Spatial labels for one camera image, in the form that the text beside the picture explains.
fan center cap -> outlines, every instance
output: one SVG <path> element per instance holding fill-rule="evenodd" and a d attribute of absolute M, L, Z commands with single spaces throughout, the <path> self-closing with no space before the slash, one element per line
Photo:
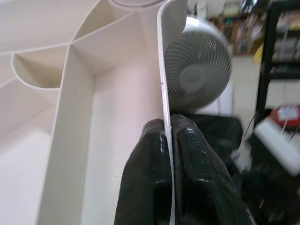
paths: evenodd
<path fill-rule="evenodd" d="M 206 81 L 204 69 L 200 65 L 190 65 L 181 72 L 180 87 L 187 93 L 195 93 L 203 86 Z"/>

plastic partition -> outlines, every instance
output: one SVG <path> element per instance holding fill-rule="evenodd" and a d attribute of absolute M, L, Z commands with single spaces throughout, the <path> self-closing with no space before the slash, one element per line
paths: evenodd
<path fill-rule="evenodd" d="M 113 224 L 123 168 L 144 124 L 169 124 L 163 51 L 184 28 L 187 1 L 48 4 L 4 7 L 28 10 L 18 18 L 26 30 L 18 32 L 31 36 L 0 43 L 0 222 Z M 70 26 L 60 36 L 50 27 L 57 23 L 43 18 L 55 37 L 34 36 L 37 8 L 68 17 L 61 29 Z"/>

red object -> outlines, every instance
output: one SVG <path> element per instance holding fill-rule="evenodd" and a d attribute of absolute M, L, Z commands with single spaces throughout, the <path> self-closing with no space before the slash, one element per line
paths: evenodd
<path fill-rule="evenodd" d="M 296 128 L 300 126 L 300 105 L 296 105 L 294 108 L 291 105 L 282 105 L 275 108 L 270 117 L 282 127 L 285 122 L 287 128 Z"/>

electric fan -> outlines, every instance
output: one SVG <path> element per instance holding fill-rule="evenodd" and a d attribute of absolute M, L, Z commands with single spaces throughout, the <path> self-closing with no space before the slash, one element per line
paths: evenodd
<path fill-rule="evenodd" d="M 220 96 L 231 74 L 228 46 L 214 25 L 187 17 L 184 31 L 165 51 L 171 112 L 192 113 Z"/>

fan grille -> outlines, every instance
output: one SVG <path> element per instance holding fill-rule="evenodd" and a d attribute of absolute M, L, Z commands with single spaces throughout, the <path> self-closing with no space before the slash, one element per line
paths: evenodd
<path fill-rule="evenodd" d="M 223 92 L 230 79 L 231 58 L 215 35 L 188 31 L 168 46 L 165 69 L 170 109 L 191 112 Z"/>

